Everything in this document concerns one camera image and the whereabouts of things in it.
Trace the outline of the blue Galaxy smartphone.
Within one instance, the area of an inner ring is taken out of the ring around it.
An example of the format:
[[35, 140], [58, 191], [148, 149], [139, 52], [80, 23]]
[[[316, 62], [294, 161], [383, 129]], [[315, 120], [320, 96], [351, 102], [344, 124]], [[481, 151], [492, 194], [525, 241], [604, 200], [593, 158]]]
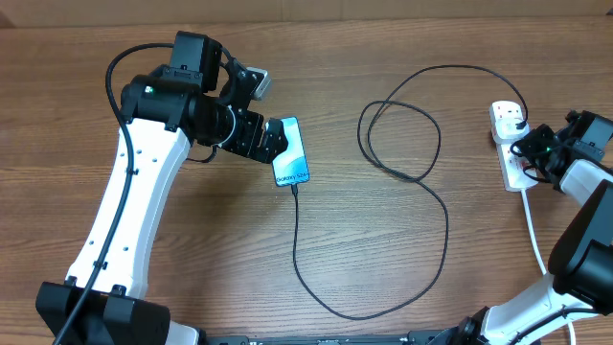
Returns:
[[272, 161], [275, 183], [285, 187], [310, 180], [302, 133], [296, 117], [282, 119], [287, 148]]

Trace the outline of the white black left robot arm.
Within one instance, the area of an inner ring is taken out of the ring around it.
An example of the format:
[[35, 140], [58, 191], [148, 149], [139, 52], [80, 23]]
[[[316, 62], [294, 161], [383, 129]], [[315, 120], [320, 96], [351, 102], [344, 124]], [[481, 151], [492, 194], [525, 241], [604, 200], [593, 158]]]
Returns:
[[119, 124], [114, 166], [88, 238], [60, 284], [35, 307], [58, 344], [204, 344], [146, 300], [159, 222], [179, 169], [201, 145], [270, 165], [294, 148], [291, 121], [250, 110], [270, 85], [218, 41], [178, 32], [170, 61], [138, 75], [109, 104]]

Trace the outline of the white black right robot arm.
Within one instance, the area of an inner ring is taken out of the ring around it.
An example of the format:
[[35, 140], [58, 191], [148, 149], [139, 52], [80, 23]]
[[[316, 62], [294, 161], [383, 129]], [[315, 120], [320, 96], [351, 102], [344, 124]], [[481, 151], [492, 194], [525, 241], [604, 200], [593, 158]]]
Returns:
[[547, 273], [503, 305], [483, 308], [433, 338], [435, 344], [536, 344], [574, 321], [612, 312], [612, 171], [602, 164], [611, 120], [570, 111], [559, 131], [540, 125], [510, 145], [541, 182], [579, 212], [554, 246]]

